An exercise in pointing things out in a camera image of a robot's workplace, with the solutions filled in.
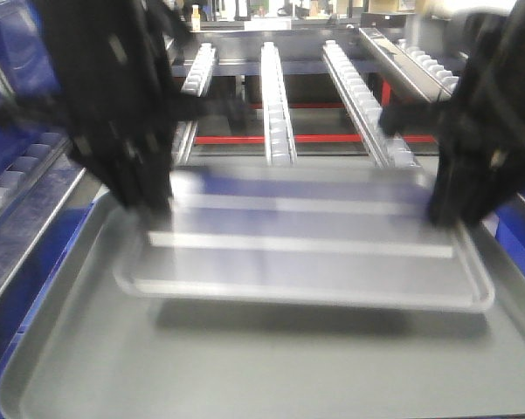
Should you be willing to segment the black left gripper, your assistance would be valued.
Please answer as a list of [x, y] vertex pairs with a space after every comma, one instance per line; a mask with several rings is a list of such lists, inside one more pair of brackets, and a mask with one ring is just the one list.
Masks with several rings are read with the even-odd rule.
[[172, 149], [180, 122], [223, 114], [243, 119], [242, 100], [183, 92], [165, 41], [193, 39], [161, 1], [37, 1], [40, 35], [59, 90], [0, 103], [0, 127], [64, 129], [71, 158], [126, 208], [169, 211]]

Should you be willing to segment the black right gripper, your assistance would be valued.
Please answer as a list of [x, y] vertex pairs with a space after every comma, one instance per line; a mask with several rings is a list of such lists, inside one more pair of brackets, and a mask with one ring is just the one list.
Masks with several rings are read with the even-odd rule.
[[508, 14], [453, 14], [444, 47], [467, 60], [449, 100], [387, 106], [387, 135], [432, 132], [439, 165], [427, 215], [438, 226], [477, 224], [525, 189], [525, 1]]

